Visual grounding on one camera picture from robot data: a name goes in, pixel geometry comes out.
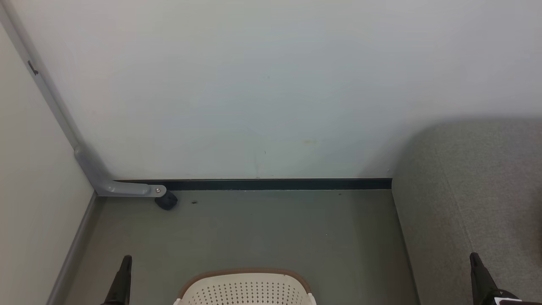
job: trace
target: white panel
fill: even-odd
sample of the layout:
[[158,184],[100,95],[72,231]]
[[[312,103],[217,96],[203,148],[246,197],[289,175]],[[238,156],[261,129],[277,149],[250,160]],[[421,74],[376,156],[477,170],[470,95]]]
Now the white panel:
[[542,113],[540,0],[17,0],[117,178],[391,176],[447,118]]
[[45,304],[93,189],[0,25],[0,303]]

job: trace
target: black baseboard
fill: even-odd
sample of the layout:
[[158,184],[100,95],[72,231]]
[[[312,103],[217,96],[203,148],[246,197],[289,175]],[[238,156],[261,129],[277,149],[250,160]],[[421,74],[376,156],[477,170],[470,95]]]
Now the black baseboard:
[[376,179],[215,179],[122,180],[163,185],[169,190],[391,189],[391,178]]

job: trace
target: white wall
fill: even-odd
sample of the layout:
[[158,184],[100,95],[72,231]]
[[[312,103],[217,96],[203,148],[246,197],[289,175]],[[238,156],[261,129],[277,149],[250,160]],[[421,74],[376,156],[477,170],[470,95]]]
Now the white wall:
[[0,303],[45,304],[93,189],[0,24]]
[[386,177],[433,122],[542,114],[540,0],[7,1],[117,178]]

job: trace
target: gray metal frame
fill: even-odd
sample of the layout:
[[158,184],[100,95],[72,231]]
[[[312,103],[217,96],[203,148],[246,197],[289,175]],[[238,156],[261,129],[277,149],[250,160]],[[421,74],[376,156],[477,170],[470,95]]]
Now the gray metal frame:
[[114,181],[111,176],[97,166],[97,162],[92,158],[88,149],[85,149],[81,142],[77,139],[72,127],[66,120],[66,116],[62,112],[57,98],[53,96],[47,81],[43,78],[42,73],[39,73],[40,68],[36,66],[35,61],[28,52],[27,47],[21,40],[19,32],[15,28],[12,19],[4,7],[4,3],[0,3],[0,23],[8,33],[11,42],[23,60],[28,72],[32,75],[34,82],[40,89],[47,105],[55,116],[60,128],[68,139],[70,145],[74,149],[75,159],[83,172],[88,178],[88,181],[96,190],[98,196],[125,196],[125,197],[162,197],[166,193],[165,186],[162,185],[147,185],[143,183],[127,183]]

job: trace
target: gray fabric upholstery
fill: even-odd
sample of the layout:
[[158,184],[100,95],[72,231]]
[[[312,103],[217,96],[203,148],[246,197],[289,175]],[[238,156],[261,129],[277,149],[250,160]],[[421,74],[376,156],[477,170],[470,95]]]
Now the gray fabric upholstery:
[[431,128],[392,191],[422,305],[472,304],[473,251],[499,288],[542,302],[542,119]]

